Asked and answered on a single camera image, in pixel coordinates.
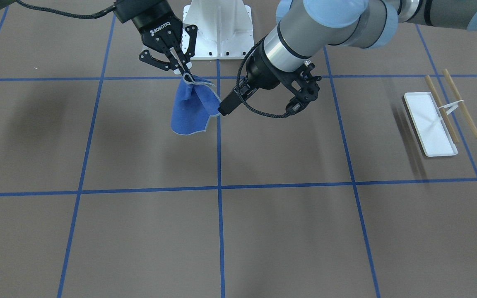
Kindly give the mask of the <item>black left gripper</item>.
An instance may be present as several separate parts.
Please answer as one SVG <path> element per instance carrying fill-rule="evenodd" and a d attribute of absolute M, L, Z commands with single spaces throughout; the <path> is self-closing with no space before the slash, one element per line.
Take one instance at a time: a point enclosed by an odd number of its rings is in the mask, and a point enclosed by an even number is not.
<path fill-rule="evenodd" d="M 246 70 L 246 76 L 237 77 L 235 87 L 220 102 L 218 111 L 222 116 L 231 114 L 243 104 L 251 112 L 263 117 L 289 117 L 303 111 L 309 103 L 317 100 L 320 87 L 320 76 L 312 76 L 314 64 L 302 65 L 297 70 L 287 73 L 269 66 L 263 59 L 248 59 L 242 63 L 240 70 Z M 273 90 L 278 85 L 283 85 L 292 93 L 283 114 L 264 113 L 253 108 L 247 100 L 257 90 Z"/>

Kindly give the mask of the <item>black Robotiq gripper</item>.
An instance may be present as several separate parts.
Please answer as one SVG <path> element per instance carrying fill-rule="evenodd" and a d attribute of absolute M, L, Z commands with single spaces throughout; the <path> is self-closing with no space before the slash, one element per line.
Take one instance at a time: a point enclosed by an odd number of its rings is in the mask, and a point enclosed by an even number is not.
<path fill-rule="evenodd" d="M 158 69 L 172 70 L 176 75 L 190 74 L 195 56 L 198 27 L 176 17 L 167 0 L 116 0 L 114 13 L 121 23 L 132 21 L 143 45 L 153 50 L 167 50 L 168 62 L 156 59 L 149 49 L 139 60 Z"/>

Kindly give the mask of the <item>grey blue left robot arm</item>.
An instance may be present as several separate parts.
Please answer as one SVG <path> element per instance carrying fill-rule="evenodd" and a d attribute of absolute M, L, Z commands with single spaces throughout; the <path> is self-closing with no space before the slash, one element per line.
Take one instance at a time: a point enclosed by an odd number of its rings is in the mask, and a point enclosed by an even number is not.
<path fill-rule="evenodd" d="M 322 47 L 381 47 L 394 36 L 398 24 L 477 31 L 477 0 L 282 0 L 276 26 L 253 44 L 253 23 L 241 0 L 193 0 L 184 19 L 176 17 L 166 0 L 118 0 L 113 12 L 131 21 L 142 43 L 166 56 L 163 62 L 144 51 L 142 62 L 172 70 L 193 82 L 189 67 L 196 39 L 209 41 L 223 53 L 244 55 L 246 77 L 220 102 L 217 113 L 228 115 L 259 90 L 284 85 L 293 98 L 282 118 L 299 113 L 317 99 L 318 76 L 310 74 L 309 59 Z"/>

